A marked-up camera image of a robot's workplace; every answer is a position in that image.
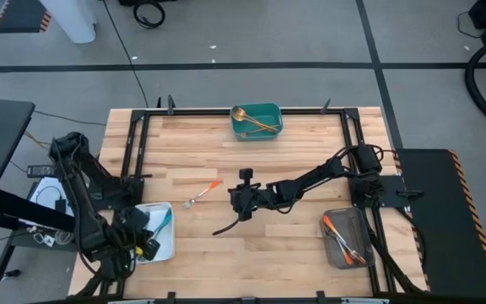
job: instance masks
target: golden utensil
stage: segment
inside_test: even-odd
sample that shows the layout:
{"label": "golden utensil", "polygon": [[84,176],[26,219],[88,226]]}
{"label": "golden utensil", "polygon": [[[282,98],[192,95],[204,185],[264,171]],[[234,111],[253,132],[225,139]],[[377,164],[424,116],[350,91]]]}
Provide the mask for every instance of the golden utensil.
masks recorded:
{"label": "golden utensil", "polygon": [[252,130],[250,132],[241,132],[241,133],[239,133],[239,135],[241,137],[247,137],[247,136],[249,136],[249,134],[256,133],[256,132],[261,132],[261,131],[269,131],[269,130],[267,130],[266,128],[259,128],[257,130]]}
{"label": "golden utensil", "polygon": [[258,120],[256,120],[256,118],[253,118],[253,117],[246,115],[245,110],[241,109],[238,106],[236,106],[234,108],[234,110],[232,111],[232,117],[238,122],[243,122],[243,121],[247,120],[248,122],[252,122],[259,127],[266,128],[270,132],[273,132],[273,131],[278,132],[278,130],[275,127],[268,126],[265,123],[259,122]]}

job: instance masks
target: wooden table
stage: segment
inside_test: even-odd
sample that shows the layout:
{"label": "wooden table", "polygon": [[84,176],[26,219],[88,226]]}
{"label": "wooden table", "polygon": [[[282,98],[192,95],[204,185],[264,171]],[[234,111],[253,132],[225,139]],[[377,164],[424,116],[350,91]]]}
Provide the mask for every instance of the wooden table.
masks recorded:
{"label": "wooden table", "polygon": [[[105,130],[100,162],[115,176],[121,173],[131,111],[112,110]],[[363,107],[359,114],[365,142],[390,149],[381,109]],[[283,121],[284,130],[276,140],[238,142],[228,117],[150,119],[143,174],[153,177],[146,179],[143,201],[172,203],[175,256],[138,266],[127,279],[125,298],[166,298],[169,291],[178,298],[314,297],[317,290],[327,296],[372,295],[367,268],[340,270],[327,263],[319,231],[325,210],[351,207],[346,179],[308,192],[290,214],[260,209],[251,220],[220,236],[211,235],[236,218],[227,189],[241,182],[239,169],[253,168],[252,181],[262,185],[296,178],[345,145],[340,119],[287,115]],[[382,165],[382,174],[396,172],[391,153],[386,153]],[[208,193],[204,203],[189,210],[181,207],[218,179],[223,184]],[[411,225],[396,210],[382,209],[381,215],[390,254],[412,282],[425,289]],[[381,289],[386,290],[377,254],[376,258]],[[90,277],[77,258],[69,294],[84,287]]]}

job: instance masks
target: gray floor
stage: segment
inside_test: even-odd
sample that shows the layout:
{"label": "gray floor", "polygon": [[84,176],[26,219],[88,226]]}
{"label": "gray floor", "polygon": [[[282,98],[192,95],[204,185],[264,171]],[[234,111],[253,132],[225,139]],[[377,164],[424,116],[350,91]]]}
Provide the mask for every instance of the gray floor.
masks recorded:
{"label": "gray floor", "polygon": [[[127,64],[102,2],[87,0],[99,20],[97,38],[74,45],[52,21],[44,34],[0,34],[0,66]],[[133,62],[370,62],[352,0],[180,0],[164,3],[167,20],[144,30],[130,8],[106,0]],[[364,0],[382,62],[466,62],[481,46],[456,31],[456,16],[473,0]],[[473,30],[466,23],[467,30]],[[405,147],[455,149],[486,231],[486,119],[471,102],[461,70],[386,70],[386,83]],[[172,94],[181,106],[232,106],[273,101],[281,106],[382,106],[369,69],[241,69],[139,71],[150,104]],[[486,90],[486,70],[477,72]],[[29,100],[40,111],[104,122],[111,108],[144,107],[132,72],[0,73],[0,99]],[[34,115],[28,130],[49,141],[77,130],[96,151],[103,127]],[[24,138],[13,161],[48,163]],[[0,187],[25,196],[32,180],[9,166]],[[0,231],[0,237],[8,231]],[[74,255],[17,249],[24,271],[0,283],[0,302],[67,294]]]}

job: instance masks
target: teal bowl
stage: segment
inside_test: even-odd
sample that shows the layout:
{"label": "teal bowl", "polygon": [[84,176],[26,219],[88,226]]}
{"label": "teal bowl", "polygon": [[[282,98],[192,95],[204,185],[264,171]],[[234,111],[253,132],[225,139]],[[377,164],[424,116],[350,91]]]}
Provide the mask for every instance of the teal bowl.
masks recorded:
{"label": "teal bowl", "polygon": [[267,124],[269,126],[276,126],[278,130],[277,133],[271,133],[267,130],[253,132],[260,129],[256,124],[244,120],[238,122],[232,117],[232,112],[235,106],[229,112],[230,120],[232,121],[232,131],[235,137],[240,141],[257,141],[257,140],[270,140],[275,139],[281,131],[283,131],[283,116],[280,112],[280,108],[274,103],[264,103],[264,104],[250,104],[250,105],[239,105],[241,109],[245,110],[246,115],[258,120],[261,123]]}

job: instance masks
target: orange-handled utensil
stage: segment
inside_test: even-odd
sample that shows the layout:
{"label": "orange-handled utensil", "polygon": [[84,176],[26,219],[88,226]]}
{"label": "orange-handled utensil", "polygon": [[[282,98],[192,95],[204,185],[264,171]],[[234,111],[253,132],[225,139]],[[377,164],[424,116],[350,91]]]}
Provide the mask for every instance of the orange-handled utensil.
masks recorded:
{"label": "orange-handled utensil", "polygon": [[333,232],[333,234],[335,235],[335,238],[337,239],[337,241],[340,242],[342,245],[344,245],[344,247],[346,248],[346,250],[348,250],[348,254],[350,255],[351,258],[355,259],[359,263],[366,263],[365,259],[363,257],[361,257],[361,255],[358,252],[356,252],[355,250],[353,250],[352,248],[350,248],[348,246],[348,244],[346,243],[346,241],[343,239],[343,237],[341,236],[341,234],[338,233],[337,229],[335,229],[335,226],[333,225],[333,223],[331,222],[331,220],[329,220],[329,218],[326,215],[324,215],[324,223],[331,230],[331,232]]}
{"label": "orange-handled utensil", "polygon": [[326,228],[328,230],[330,230],[331,232],[333,232],[335,234],[335,236],[333,236],[333,237],[335,238],[335,240],[337,241],[338,246],[341,248],[341,251],[343,252],[344,261],[346,261],[346,264],[348,264],[348,265],[353,264],[354,261],[352,260],[352,258],[350,257],[350,255],[346,252],[346,250],[344,249],[343,244],[339,240],[339,237],[338,237],[339,234],[337,232],[337,229],[335,229],[335,226],[333,225],[333,223],[331,222],[331,220],[329,220],[329,217],[327,217],[326,215],[324,215],[324,224],[326,225]]}
{"label": "orange-handled utensil", "polygon": [[222,181],[215,181],[215,182],[212,182],[209,187],[207,187],[205,190],[203,190],[200,194],[198,194],[197,196],[195,196],[194,198],[191,198],[189,199],[188,201],[186,201],[184,204],[183,204],[183,208],[184,209],[189,209],[193,206],[194,203],[196,203],[196,200],[199,199],[203,194],[205,194],[207,191],[217,187]]}

